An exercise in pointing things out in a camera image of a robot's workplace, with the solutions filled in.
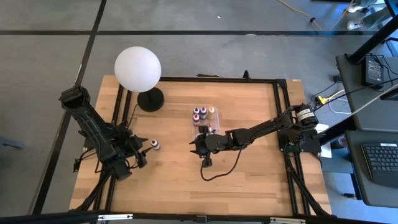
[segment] black lamp base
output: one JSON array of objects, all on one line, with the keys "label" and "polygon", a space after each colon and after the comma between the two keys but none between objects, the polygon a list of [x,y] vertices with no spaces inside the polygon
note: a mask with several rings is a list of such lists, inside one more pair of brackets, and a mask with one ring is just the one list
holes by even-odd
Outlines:
[{"label": "black lamp base", "polygon": [[153,87],[146,92],[139,93],[137,103],[143,111],[154,112],[163,106],[164,95],[160,89]]}]

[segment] wooden tabletop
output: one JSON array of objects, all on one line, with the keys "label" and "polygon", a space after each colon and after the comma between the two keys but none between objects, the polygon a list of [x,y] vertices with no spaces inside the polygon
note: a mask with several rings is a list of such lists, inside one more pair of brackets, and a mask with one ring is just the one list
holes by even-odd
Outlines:
[{"label": "wooden tabletop", "polygon": [[[287,83],[291,104],[304,102],[301,81],[288,80]],[[111,121],[118,86],[114,76],[104,76],[96,111],[108,122]],[[192,141],[192,109],[196,106],[218,108],[221,133],[229,129],[249,128],[274,118],[277,112],[271,84],[159,82],[157,88],[165,96],[163,107],[153,113],[137,107],[132,130],[142,138],[157,139],[161,149],[147,154],[148,165],[143,169],[134,169],[129,178],[116,182],[112,212],[292,215],[284,159],[276,133],[257,139],[241,153],[230,175],[211,182],[201,179],[201,159],[190,152],[194,145],[188,144]],[[136,98],[137,93],[133,93],[129,118]],[[149,142],[144,143],[143,148],[146,147],[149,147]],[[237,153],[212,155],[213,166],[205,168],[204,176],[209,178],[229,171]],[[301,158],[306,186],[330,213],[318,159],[305,153]],[[79,206],[97,184],[96,161],[95,156],[82,161],[70,208]],[[106,193],[103,194],[101,208],[104,208],[105,198]],[[302,211],[300,199],[298,208]]]}]

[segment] keyboard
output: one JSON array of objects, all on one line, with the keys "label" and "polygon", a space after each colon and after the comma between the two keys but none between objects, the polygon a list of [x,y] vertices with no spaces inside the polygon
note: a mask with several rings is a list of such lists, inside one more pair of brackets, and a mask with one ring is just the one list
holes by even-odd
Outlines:
[{"label": "keyboard", "polygon": [[367,143],[361,147],[372,181],[398,188],[398,143]]}]

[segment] concrete floor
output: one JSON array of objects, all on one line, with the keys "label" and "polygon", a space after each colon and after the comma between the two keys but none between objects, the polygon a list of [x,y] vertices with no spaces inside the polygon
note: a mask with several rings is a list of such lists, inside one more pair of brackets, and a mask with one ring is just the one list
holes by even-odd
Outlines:
[{"label": "concrete floor", "polygon": [[[346,4],[288,1],[330,27]],[[0,30],[91,30],[99,0],[3,0]],[[335,30],[345,30],[348,14]],[[108,1],[100,30],[314,30],[308,19],[279,2],[260,0],[113,0]],[[332,84],[337,75],[335,55],[354,52],[367,36],[97,36],[83,79],[94,104],[103,75],[113,74],[116,56],[140,45],[160,59],[163,76],[192,77],[197,73],[241,77],[249,70],[255,78],[296,78],[304,84],[307,99]],[[73,85],[88,36],[0,35],[0,136],[23,141],[21,151],[0,150],[0,216],[24,215],[37,183],[63,110],[57,100]],[[386,46],[375,53],[390,56]],[[335,85],[325,96],[342,89]],[[345,109],[345,105],[335,105]],[[345,115],[327,107],[318,112],[322,123],[334,124]],[[57,164],[44,212],[68,210],[76,174],[74,158],[83,138],[72,120]],[[352,192],[349,176],[325,174],[333,213],[342,218],[396,222],[397,209],[368,207],[337,192]]]}]

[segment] desk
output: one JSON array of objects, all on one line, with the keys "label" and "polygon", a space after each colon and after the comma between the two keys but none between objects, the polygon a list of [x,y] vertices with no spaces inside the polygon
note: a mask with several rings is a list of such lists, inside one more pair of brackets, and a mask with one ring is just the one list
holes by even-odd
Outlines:
[{"label": "desk", "polygon": [[[105,121],[111,120],[118,86],[114,76],[104,76],[96,111]],[[288,86],[291,104],[303,102],[301,82],[289,80]],[[242,152],[230,175],[211,182],[201,179],[201,159],[189,152],[193,149],[188,143],[192,141],[194,107],[216,106],[222,133],[228,129],[248,128],[276,116],[272,85],[159,82],[157,87],[165,95],[163,107],[153,113],[137,107],[132,127],[140,137],[157,139],[161,149],[148,153],[148,165],[143,169],[134,169],[128,179],[116,182],[112,212],[292,216],[284,160],[276,133],[257,139]],[[132,94],[128,118],[136,104],[136,96]],[[145,142],[143,148],[148,146],[149,142]],[[209,177],[230,170],[237,153],[212,156],[213,166],[205,169],[204,175]],[[301,159],[306,186],[330,213],[319,161],[311,154],[302,154]],[[95,156],[82,161],[70,208],[79,206],[96,185],[99,177],[94,173],[96,161]],[[107,186],[104,189],[100,208],[104,208]]]},{"label": "desk", "polygon": [[385,187],[372,182],[366,166],[361,144],[371,142],[397,142],[396,133],[376,133],[370,131],[346,132],[349,152],[353,160],[354,173],[366,205],[398,208],[398,189]]},{"label": "desk", "polygon": [[[386,57],[388,64],[392,71],[398,73],[398,58]],[[362,66],[353,65],[349,63],[344,55],[336,56],[337,68],[340,71],[344,88],[346,92],[357,90],[362,88]],[[384,80],[388,81],[387,69],[384,68]],[[391,78],[397,78],[398,76],[391,73]],[[385,83],[381,91],[384,91],[391,87],[390,83]],[[354,112],[364,104],[372,100],[379,95],[372,89],[365,89],[349,94],[347,96],[349,107]],[[325,133],[326,136],[321,138],[321,144],[331,141],[332,139],[342,135],[345,130],[360,130],[360,131],[381,131],[381,132],[392,132],[398,133],[398,121],[392,119],[396,117],[396,111],[398,111],[398,103],[390,100],[380,100],[372,102],[370,105],[365,107],[359,113],[350,116],[344,121],[334,125],[328,129]]]}]

